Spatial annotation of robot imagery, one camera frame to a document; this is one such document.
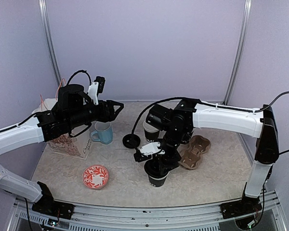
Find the black plastic cup lid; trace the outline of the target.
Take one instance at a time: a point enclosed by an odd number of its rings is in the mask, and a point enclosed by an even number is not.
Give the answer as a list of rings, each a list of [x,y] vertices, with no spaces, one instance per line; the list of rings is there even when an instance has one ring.
[[[168,172],[162,173],[159,169],[159,164],[155,163],[153,159],[146,161],[144,170],[152,178],[161,179],[168,176]]]

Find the black paper coffee cup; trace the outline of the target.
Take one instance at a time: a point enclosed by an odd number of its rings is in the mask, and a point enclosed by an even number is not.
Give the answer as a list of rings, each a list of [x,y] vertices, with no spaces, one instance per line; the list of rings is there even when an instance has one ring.
[[[148,175],[149,183],[153,187],[161,187],[165,183],[168,175],[169,175],[169,173],[167,173],[166,175],[161,176],[159,178],[157,178],[155,176]]]

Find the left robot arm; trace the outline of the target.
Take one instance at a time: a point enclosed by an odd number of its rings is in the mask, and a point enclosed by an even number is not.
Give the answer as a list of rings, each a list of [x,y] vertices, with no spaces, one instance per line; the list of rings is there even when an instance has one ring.
[[[15,149],[48,142],[85,125],[87,131],[93,121],[112,122],[124,108],[113,100],[99,100],[103,85],[89,86],[88,93],[79,84],[68,84],[58,91],[58,99],[51,110],[31,114],[23,122],[0,130],[0,155]],[[47,214],[53,214],[58,204],[48,186],[14,174],[0,165],[0,189],[38,203]]]

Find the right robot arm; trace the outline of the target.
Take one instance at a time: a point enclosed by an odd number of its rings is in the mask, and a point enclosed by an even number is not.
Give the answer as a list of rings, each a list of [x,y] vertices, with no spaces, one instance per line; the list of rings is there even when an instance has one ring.
[[[140,148],[142,157],[160,155],[156,172],[161,178],[177,167],[180,157],[177,148],[195,128],[220,129],[256,138],[256,153],[244,197],[236,204],[242,214],[255,207],[255,198],[260,196],[268,173],[279,158],[277,128],[270,106],[247,109],[183,98],[173,109],[154,105],[146,122],[165,131],[160,141]]]

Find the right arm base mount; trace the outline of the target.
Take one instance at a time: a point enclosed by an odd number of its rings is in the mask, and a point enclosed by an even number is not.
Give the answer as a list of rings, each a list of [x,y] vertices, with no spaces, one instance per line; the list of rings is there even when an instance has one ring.
[[[222,203],[220,205],[223,219],[234,218],[262,210],[259,197],[250,198],[245,194],[242,198],[233,202]]]

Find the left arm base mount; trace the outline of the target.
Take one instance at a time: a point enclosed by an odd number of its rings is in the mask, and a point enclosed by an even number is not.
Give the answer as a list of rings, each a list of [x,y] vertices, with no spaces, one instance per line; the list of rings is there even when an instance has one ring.
[[[38,181],[37,184],[41,188],[42,197],[37,202],[33,203],[32,210],[41,214],[71,220],[74,212],[74,205],[54,200],[46,184],[40,181]]]

